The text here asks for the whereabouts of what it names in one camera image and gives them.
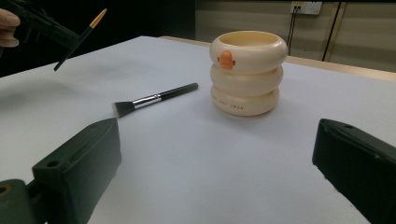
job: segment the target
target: cream ceramic pot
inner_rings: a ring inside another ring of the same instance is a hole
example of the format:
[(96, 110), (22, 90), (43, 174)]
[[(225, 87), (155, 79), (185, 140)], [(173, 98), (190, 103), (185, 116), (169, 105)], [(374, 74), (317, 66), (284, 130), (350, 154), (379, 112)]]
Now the cream ceramic pot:
[(239, 74), (225, 71), (212, 65), (210, 78), (222, 91), (238, 96), (263, 95), (277, 88), (283, 78), (282, 65), (269, 72), (259, 74)]
[(288, 55), (286, 42), (281, 37), (260, 31), (220, 35), (211, 43), (209, 50), (215, 66), (239, 74), (274, 70)]
[(236, 116), (256, 116), (265, 113), (277, 103), (279, 89), (276, 88), (264, 95), (241, 97), (228, 94), (212, 85), (212, 101), (224, 112)]

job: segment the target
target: brush bristles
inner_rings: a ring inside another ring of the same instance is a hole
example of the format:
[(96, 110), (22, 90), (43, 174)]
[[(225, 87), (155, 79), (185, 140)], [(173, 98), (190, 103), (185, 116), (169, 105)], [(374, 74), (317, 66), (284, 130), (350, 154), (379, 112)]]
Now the brush bristles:
[(113, 111), (116, 117), (122, 118), (125, 115), (134, 112), (134, 103), (132, 102), (117, 102), (113, 104)]

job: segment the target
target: table edge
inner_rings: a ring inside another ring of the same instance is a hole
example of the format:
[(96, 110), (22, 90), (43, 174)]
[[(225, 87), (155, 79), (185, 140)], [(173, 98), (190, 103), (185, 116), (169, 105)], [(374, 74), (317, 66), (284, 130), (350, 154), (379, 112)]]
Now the table edge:
[[(160, 36), (160, 38), (179, 41), (179, 42), (198, 45), (198, 46), (204, 46), (204, 47), (210, 46), (210, 43), (207, 43), (204, 41), (185, 39), (185, 38), (174, 37), (174, 36), (170, 36), (170, 35), (163, 35), (163, 36)], [(340, 64), (340, 63), (328, 63), (328, 62), (316, 61), (316, 60), (312, 60), (312, 59), (305, 59), (305, 58), (299, 58), (299, 57), (293, 57), (293, 56), (286, 57), (285, 62), (286, 63), (295, 63), (295, 64), (299, 64), (299, 65), (304, 65), (304, 66), (310, 66), (310, 67), (315, 67), (315, 68), (320, 68), (320, 69), (326, 69), (326, 70), (335, 71), (335, 72), (348, 73), (348, 74), (352, 74), (352, 75), (359, 75), (362, 77), (372, 77), (372, 78), (378, 78), (378, 79), (383, 79), (383, 80), (388, 80), (388, 81), (396, 81), (396, 73), (375, 70), (375, 69), (370, 69), (370, 68), (345, 65), (345, 64)]]

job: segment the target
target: brush ferrule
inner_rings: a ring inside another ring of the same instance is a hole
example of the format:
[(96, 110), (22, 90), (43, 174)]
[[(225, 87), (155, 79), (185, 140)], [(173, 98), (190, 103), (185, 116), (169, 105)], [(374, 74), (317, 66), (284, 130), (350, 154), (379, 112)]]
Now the brush ferrule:
[(144, 98), (132, 101), (132, 103), (134, 103), (134, 108), (138, 109), (140, 107), (143, 107), (146, 105), (152, 105), (152, 104), (155, 104), (160, 101), (161, 101), (161, 95), (155, 94), (155, 95), (150, 95), (148, 97), (144, 97)]

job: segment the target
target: electrical outlet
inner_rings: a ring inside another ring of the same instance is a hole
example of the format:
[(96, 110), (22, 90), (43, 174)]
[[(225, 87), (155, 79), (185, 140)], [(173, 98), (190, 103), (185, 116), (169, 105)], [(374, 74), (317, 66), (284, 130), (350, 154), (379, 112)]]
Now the electrical outlet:
[(304, 14), (318, 15), (321, 4), (321, 2), (305, 2)]
[(298, 2), (292, 1), (290, 13), (295, 12), (297, 7), (297, 14), (318, 15), (321, 8), (321, 2)]
[(291, 2), (290, 13), (295, 12), (295, 8), (297, 7), (297, 14), (304, 14), (305, 11), (305, 2)]

